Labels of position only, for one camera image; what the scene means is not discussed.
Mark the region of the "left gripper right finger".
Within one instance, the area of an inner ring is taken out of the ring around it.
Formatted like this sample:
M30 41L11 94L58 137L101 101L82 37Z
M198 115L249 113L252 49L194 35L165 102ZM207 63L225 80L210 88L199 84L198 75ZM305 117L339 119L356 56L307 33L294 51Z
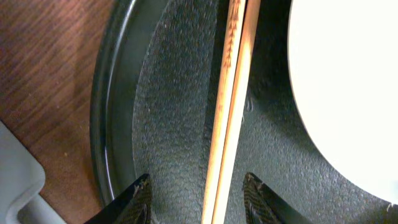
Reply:
M247 224L311 224L252 172L245 175L242 190Z

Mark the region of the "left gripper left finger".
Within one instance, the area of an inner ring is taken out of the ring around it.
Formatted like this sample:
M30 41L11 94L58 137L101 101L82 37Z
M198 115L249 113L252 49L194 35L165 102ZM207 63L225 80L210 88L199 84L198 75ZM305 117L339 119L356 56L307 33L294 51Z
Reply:
M150 175L143 174L85 224L151 224L151 202Z

